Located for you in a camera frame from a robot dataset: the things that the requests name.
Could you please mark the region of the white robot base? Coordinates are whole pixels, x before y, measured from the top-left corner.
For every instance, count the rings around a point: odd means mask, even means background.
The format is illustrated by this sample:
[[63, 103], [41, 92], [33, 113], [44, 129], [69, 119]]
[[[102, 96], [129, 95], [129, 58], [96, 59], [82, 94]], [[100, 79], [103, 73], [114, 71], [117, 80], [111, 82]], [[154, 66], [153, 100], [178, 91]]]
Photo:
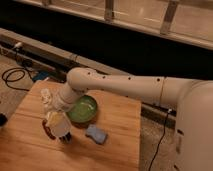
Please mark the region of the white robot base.
[[213, 171], [213, 81], [198, 82], [180, 96], [173, 171]]

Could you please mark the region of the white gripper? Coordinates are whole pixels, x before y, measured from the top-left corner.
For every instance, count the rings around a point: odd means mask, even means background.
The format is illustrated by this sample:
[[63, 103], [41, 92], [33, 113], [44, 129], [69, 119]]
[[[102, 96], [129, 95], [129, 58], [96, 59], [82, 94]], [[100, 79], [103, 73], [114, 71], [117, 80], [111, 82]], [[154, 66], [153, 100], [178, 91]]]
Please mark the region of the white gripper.
[[44, 88], [40, 91], [44, 108], [44, 120], [42, 126], [50, 138], [59, 138], [62, 143], [69, 143], [72, 135], [70, 132], [70, 121], [64, 111], [53, 107], [53, 95], [51, 91]]

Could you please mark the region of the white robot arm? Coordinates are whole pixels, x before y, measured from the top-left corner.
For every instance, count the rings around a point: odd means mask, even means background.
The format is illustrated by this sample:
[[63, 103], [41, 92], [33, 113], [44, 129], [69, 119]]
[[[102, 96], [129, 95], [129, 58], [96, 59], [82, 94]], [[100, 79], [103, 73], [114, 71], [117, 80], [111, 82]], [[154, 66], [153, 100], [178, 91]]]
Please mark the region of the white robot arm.
[[197, 80], [186, 78], [104, 75], [91, 68], [77, 67], [67, 73], [66, 81], [56, 92], [41, 91], [45, 108], [42, 126], [51, 139], [70, 135], [66, 112], [90, 90], [102, 90], [176, 109], [181, 96], [196, 83]]

